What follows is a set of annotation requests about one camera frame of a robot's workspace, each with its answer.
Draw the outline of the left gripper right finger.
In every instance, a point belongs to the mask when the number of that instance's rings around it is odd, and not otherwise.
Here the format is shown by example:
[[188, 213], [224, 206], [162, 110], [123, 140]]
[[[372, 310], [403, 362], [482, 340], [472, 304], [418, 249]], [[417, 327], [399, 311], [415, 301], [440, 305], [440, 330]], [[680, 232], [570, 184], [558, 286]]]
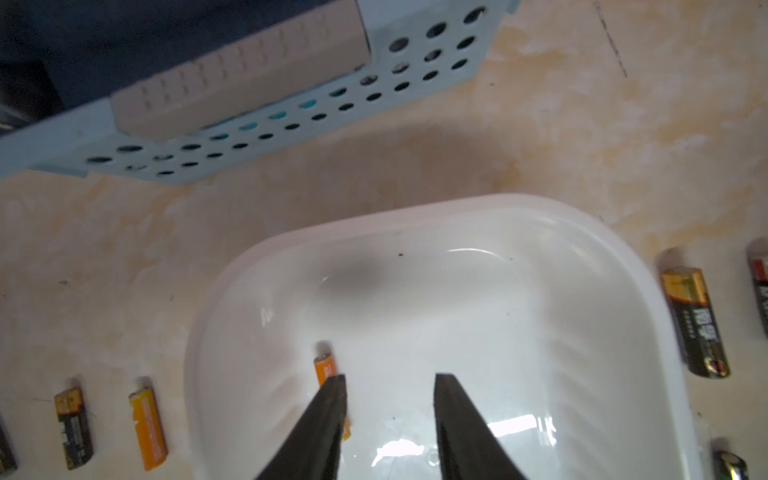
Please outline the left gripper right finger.
[[436, 375], [434, 413], [443, 479], [525, 479], [455, 375]]

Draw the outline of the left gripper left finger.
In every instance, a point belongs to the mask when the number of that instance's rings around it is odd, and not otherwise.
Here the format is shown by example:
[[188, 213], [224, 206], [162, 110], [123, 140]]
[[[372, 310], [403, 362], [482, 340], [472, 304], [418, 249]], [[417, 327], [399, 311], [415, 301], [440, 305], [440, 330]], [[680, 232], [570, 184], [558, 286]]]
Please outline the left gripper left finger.
[[330, 377], [257, 479], [336, 479], [346, 415], [345, 376]]

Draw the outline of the small orange battery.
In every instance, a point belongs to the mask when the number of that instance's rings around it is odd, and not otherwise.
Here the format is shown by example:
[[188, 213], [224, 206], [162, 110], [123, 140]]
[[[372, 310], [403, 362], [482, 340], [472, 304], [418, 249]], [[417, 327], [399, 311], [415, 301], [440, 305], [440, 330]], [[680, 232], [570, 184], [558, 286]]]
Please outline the small orange battery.
[[[326, 382], [328, 378], [334, 377], [338, 374], [335, 359], [330, 351], [323, 352], [313, 360], [318, 384], [320, 387]], [[351, 436], [350, 421], [348, 418], [344, 421], [342, 441], [347, 441]]]

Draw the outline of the white plastic storage tray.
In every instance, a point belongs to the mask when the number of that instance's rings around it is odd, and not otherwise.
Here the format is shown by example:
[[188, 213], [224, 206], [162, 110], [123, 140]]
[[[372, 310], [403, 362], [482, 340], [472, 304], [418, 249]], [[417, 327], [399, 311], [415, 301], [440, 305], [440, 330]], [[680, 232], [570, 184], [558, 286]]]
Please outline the white plastic storage tray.
[[209, 289], [187, 344], [193, 475], [252, 479], [347, 379], [343, 479], [439, 477], [434, 378], [454, 374], [530, 479], [700, 479], [667, 304], [643, 260], [563, 203], [510, 194], [285, 233]]

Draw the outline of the black gold battery row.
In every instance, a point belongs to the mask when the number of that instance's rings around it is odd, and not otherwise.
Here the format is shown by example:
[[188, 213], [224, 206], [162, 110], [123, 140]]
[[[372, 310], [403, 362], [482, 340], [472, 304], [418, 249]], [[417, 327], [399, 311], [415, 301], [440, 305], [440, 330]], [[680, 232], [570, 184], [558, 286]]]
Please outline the black gold battery row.
[[81, 388], [73, 387], [57, 394], [54, 405], [66, 466], [68, 470], [75, 470], [88, 463], [94, 454]]

